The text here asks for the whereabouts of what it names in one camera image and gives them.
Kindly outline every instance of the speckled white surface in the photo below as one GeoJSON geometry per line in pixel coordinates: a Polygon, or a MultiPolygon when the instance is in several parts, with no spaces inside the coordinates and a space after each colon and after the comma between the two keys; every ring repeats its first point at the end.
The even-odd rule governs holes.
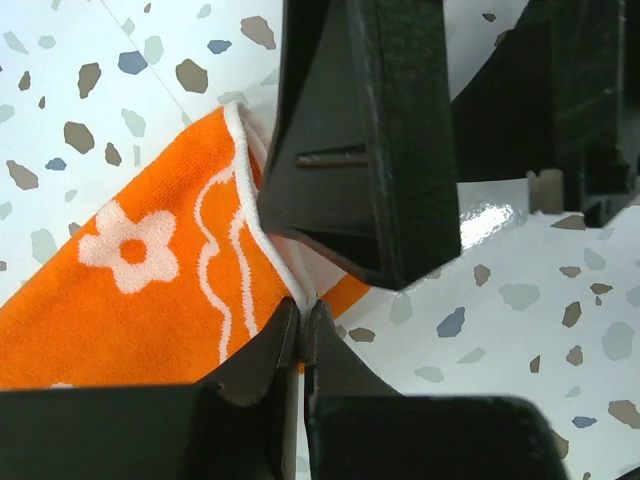
{"type": "MultiPolygon", "coordinates": [[[[446,1],[452,94],[524,4],[446,1]]],[[[280,30],[278,0],[3,3],[0,304],[186,124],[244,96],[272,125],[280,30]],[[79,72],[94,63],[89,88],[79,72]],[[91,132],[86,154],[72,146],[86,135],[65,142],[66,122],[91,132]]],[[[528,215],[525,185],[461,185],[463,256],[406,292],[370,292],[338,324],[401,392],[534,401],[567,441],[573,479],[614,479],[640,462],[640,208],[602,231],[579,218],[554,227],[528,215]]]]}

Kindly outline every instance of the gray speck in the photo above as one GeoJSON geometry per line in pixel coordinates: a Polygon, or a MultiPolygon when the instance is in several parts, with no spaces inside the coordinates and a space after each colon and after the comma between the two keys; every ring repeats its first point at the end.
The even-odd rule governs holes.
{"type": "Polygon", "coordinates": [[[476,347],[471,352],[467,353],[464,357],[462,357],[460,360],[458,360],[457,363],[460,363],[460,364],[476,363],[480,361],[486,353],[487,352],[484,349],[480,347],[476,347]]]}
{"type": "Polygon", "coordinates": [[[47,170],[61,171],[67,168],[67,164],[61,158],[54,158],[53,160],[49,160],[44,168],[47,170]]]}
{"type": "Polygon", "coordinates": [[[80,230],[80,228],[82,228],[80,225],[78,225],[76,222],[71,222],[69,224],[69,235],[73,236],[75,235],[75,233],[80,230]]]}
{"type": "Polygon", "coordinates": [[[607,285],[606,283],[594,283],[591,285],[591,291],[596,295],[604,295],[613,290],[611,285],[607,285]]]}
{"type": "Polygon", "coordinates": [[[526,283],[503,285],[500,287],[500,295],[507,305],[518,312],[525,311],[540,299],[538,287],[526,283]]]}
{"type": "Polygon", "coordinates": [[[133,52],[123,52],[118,59],[118,68],[124,73],[130,75],[137,75],[142,70],[147,68],[148,63],[142,56],[142,54],[135,50],[133,52]]]}
{"type": "Polygon", "coordinates": [[[15,33],[5,32],[3,37],[4,37],[4,41],[7,43],[7,46],[11,50],[13,50],[14,52],[24,53],[25,55],[29,55],[29,52],[27,52],[27,49],[24,48],[24,45],[22,44],[22,42],[18,40],[18,37],[16,37],[15,33]]]}
{"type": "Polygon", "coordinates": [[[205,3],[202,8],[200,9],[200,11],[198,12],[197,17],[198,18],[207,18],[209,15],[211,15],[211,4],[210,3],[205,3]]]}
{"type": "Polygon", "coordinates": [[[16,109],[12,105],[0,105],[0,123],[4,123],[13,117],[16,113],[16,109]]]}
{"type": "Polygon", "coordinates": [[[575,347],[573,347],[571,350],[569,350],[569,353],[567,353],[566,358],[567,358],[567,362],[569,362],[574,367],[577,367],[578,365],[582,365],[582,362],[584,361],[584,355],[582,354],[582,347],[580,345],[576,345],[575,347]]]}
{"type": "Polygon", "coordinates": [[[401,325],[411,318],[413,315],[413,307],[411,306],[411,298],[404,292],[397,294],[391,302],[391,313],[389,318],[391,323],[401,325]]]}
{"type": "Polygon", "coordinates": [[[619,422],[629,425],[632,429],[640,429],[640,412],[638,407],[629,400],[609,402],[609,414],[619,422]]]}
{"type": "Polygon", "coordinates": [[[51,35],[42,35],[38,40],[38,45],[45,50],[51,50],[56,46],[56,39],[51,35]]]}
{"type": "Polygon", "coordinates": [[[580,387],[576,385],[575,387],[571,388],[571,390],[567,392],[565,397],[574,398],[574,397],[577,397],[578,395],[580,395],[580,387]]]}
{"type": "Polygon", "coordinates": [[[573,420],[571,421],[578,428],[588,428],[594,423],[596,423],[598,420],[591,417],[573,417],[573,420]]]}
{"type": "Polygon", "coordinates": [[[366,328],[358,327],[349,332],[349,336],[354,342],[371,343],[376,338],[376,334],[366,328]]]}
{"type": "Polygon", "coordinates": [[[41,228],[31,234],[32,255],[41,264],[47,263],[58,247],[49,230],[41,228]]]}
{"type": "Polygon", "coordinates": [[[491,270],[489,270],[484,265],[476,265],[473,269],[473,277],[476,280],[476,285],[481,287],[485,283],[489,281],[489,277],[491,276],[491,270]]]}
{"type": "Polygon", "coordinates": [[[603,270],[607,261],[590,248],[584,249],[584,261],[591,270],[603,270]]]}
{"type": "Polygon", "coordinates": [[[531,373],[540,373],[540,355],[529,362],[529,371],[531,373]]]}
{"type": "Polygon", "coordinates": [[[267,50],[275,50],[276,42],[273,30],[269,28],[269,24],[262,17],[243,18],[240,21],[240,31],[242,34],[253,40],[258,45],[262,45],[267,50]]]}
{"type": "Polygon", "coordinates": [[[440,383],[444,380],[444,375],[442,374],[442,370],[438,367],[422,367],[413,372],[414,375],[428,380],[432,383],[440,383]]]}
{"type": "Polygon", "coordinates": [[[226,52],[231,47],[231,42],[228,40],[211,40],[207,44],[207,48],[211,50],[214,55],[220,55],[226,52]]]}
{"type": "Polygon", "coordinates": [[[578,323],[581,315],[582,307],[580,306],[580,302],[573,302],[565,307],[562,324],[567,328],[571,328],[578,323]]]}
{"type": "Polygon", "coordinates": [[[221,105],[226,105],[227,103],[231,103],[235,100],[245,105],[248,104],[247,97],[245,97],[242,92],[227,92],[218,97],[218,102],[220,102],[221,105]]]}
{"type": "Polygon", "coordinates": [[[152,35],[144,41],[144,58],[149,64],[157,64],[163,53],[162,39],[158,35],[152,35]]]}
{"type": "Polygon", "coordinates": [[[436,328],[438,336],[440,338],[451,338],[457,336],[462,331],[462,325],[464,325],[465,309],[464,307],[458,307],[455,311],[440,322],[440,325],[436,328]]]}
{"type": "Polygon", "coordinates": [[[7,168],[9,169],[9,176],[22,190],[38,188],[38,176],[27,167],[23,167],[13,160],[7,160],[7,168]]]}
{"type": "Polygon", "coordinates": [[[614,362],[631,356],[636,332],[624,322],[613,322],[602,337],[602,348],[614,362]]]}
{"type": "Polygon", "coordinates": [[[133,110],[127,110],[126,108],[120,110],[120,115],[124,118],[124,122],[134,137],[144,137],[144,132],[147,128],[147,122],[144,121],[144,118],[133,110]]]}

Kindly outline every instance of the towel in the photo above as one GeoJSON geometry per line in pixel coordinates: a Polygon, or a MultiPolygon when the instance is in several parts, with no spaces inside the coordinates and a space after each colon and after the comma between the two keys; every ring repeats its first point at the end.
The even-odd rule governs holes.
{"type": "MultiPolygon", "coordinates": [[[[282,298],[308,312],[299,246],[259,226],[266,155],[238,104],[182,132],[0,309],[0,388],[194,382],[282,298]]],[[[367,289],[344,276],[325,298],[339,315],[367,289]]]]}

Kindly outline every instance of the blue speck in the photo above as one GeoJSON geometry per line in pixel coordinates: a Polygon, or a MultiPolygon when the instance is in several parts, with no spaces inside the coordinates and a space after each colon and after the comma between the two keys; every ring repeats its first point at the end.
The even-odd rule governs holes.
{"type": "Polygon", "coordinates": [[[211,53],[214,53],[216,55],[226,52],[227,50],[229,50],[230,46],[231,42],[229,42],[228,40],[211,40],[207,45],[209,50],[211,50],[211,53]]]}
{"type": "Polygon", "coordinates": [[[596,423],[598,420],[591,417],[573,417],[573,424],[578,428],[587,428],[596,423]]]}
{"type": "Polygon", "coordinates": [[[44,168],[47,170],[64,170],[67,168],[67,164],[64,163],[64,160],[61,158],[54,158],[53,160],[49,160],[44,168]]]}
{"type": "Polygon", "coordinates": [[[129,73],[131,75],[139,74],[142,70],[147,68],[147,65],[147,61],[137,50],[135,52],[121,53],[120,59],[118,60],[118,68],[124,73],[129,73]]]}
{"type": "Polygon", "coordinates": [[[448,315],[436,328],[438,336],[440,338],[455,337],[462,331],[464,321],[464,307],[456,308],[455,312],[448,315]]]}

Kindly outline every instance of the black machine part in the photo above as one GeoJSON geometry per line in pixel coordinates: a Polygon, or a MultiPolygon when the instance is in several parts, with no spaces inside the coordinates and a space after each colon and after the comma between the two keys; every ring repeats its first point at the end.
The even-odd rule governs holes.
{"type": "Polygon", "coordinates": [[[560,170],[589,227],[640,193],[640,2],[530,0],[453,102],[442,0],[284,4],[265,231],[400,290],[460,254],[457,182],[560,170]]]}
{"type": "Polygon", "coordinates": [[[192,385],[0,393],[0,477],[293,480],[299,362],[314,480],[567,479],[532,404],[404,397],[291,299],[192,385]]]}

